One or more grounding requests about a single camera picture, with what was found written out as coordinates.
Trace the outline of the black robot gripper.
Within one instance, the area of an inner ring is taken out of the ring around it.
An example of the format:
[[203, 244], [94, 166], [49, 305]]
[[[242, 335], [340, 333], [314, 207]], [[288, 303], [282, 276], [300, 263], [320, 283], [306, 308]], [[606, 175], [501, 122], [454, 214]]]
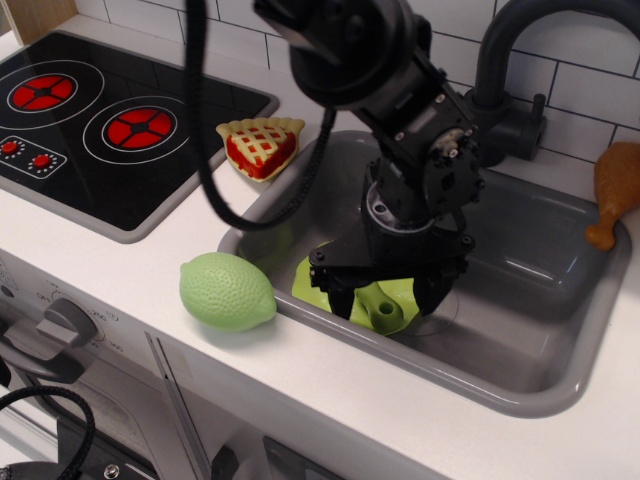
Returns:
[[466, 227], [459, 209], [416, 232], [393, 232], [358, 214], [309, 253], [311, 285], [328, 294], [336, 316], [349, 320], [357, 288], [412, 279], [418, 315], [426, 317], [468, 268], [473, 238]]

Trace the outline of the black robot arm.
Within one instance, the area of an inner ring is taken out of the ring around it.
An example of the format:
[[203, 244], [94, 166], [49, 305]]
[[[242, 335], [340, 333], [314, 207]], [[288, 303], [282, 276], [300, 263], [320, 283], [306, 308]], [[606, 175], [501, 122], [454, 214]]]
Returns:
[[309, 256], [312, 285], [345, 318], [358, 288], [408, 278], [420, 312], [433, 312], [466, 270], [474, 240], [463, 209], [484, 183], [476, 126], [431, 63], [429, 23], [404, 1], [258, 1], [254, 9], [288, 42], [300, 90], [352, 112], [379, 144], [359, 219]]

